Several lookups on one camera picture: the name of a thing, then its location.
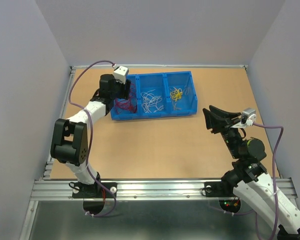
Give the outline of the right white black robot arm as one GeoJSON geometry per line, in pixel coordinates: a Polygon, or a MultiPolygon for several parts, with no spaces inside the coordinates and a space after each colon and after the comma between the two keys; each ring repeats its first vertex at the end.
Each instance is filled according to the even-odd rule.
{"type": "Polygon", "coordinates": [[[247,138],[245,128],[257,126],[256,110],[228,112],[213,105],[203,108],[206,128],[221,134],[234,161],[220,181],[206,181],[200,193],[207,198],[237,197],[272,227],[271,238],[300,240],[300,210],[278,187],[275,173],[262,164],[264,143],[247,138]]]}

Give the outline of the aluminium front rail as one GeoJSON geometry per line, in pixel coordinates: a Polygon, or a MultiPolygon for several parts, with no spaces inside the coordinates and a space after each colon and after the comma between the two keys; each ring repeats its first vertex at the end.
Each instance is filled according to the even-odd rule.
{"type": "MultiPolygon", "coordinates": [[[[115,180],[118,201],[204,200],[201,189],[213,178],[115,180]]],[[[33,184],[32,201],[74,201],[67,180],[40,180],[33,184]]]]}

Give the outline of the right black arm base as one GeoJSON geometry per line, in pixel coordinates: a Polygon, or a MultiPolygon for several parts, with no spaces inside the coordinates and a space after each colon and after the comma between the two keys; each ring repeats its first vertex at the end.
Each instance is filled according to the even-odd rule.
{"type": "Polygon", "coordinates": [[[207,181],[203,184],[200,194],[206,198],[217,198],[220,210],[225,214],[237,215],[241,209],[241,200],[235,196],[232,189],[221,181],[207,181]]]}

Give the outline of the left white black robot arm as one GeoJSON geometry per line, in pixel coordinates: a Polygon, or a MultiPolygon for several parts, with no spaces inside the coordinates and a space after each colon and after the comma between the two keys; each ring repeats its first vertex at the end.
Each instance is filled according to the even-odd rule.
{"type": "Polygon", "coordinates": [[[88,162],[88,134],[93,132],[93,124],[111,111],[115,99],[129,98],[130,88],[131,81],[126,74],[103,74],[100,76],[99,88],[85,107],[67,119],[56,120],[50,155],[75,174],[77,182],[69,185],[73,198],[93,199],[104,193],[100,174],[88,162]]]}

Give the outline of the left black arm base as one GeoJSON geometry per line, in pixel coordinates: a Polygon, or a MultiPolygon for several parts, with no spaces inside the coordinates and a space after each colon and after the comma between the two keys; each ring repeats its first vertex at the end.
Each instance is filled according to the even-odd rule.
{"type": "Polygon", "coordinates": [[[71,181],[68,186],[72,189],[72,198],[83,200],[83,210],[92,217],[102,215],[106,200],[117,196],[116,182],[102,182],[105,190],[99,184],[91,185],[71,181]]]}

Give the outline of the blue three-compartment plastic bin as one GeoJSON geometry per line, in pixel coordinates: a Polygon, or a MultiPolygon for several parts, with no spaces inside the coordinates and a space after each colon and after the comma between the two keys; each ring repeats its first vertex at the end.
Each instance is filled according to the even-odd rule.
{"type": "Polygon", "coordinates": [[[190,71],[130,74],[129,99],[115,99],[114,121],[195,115],[198,98],[190,71]]]}

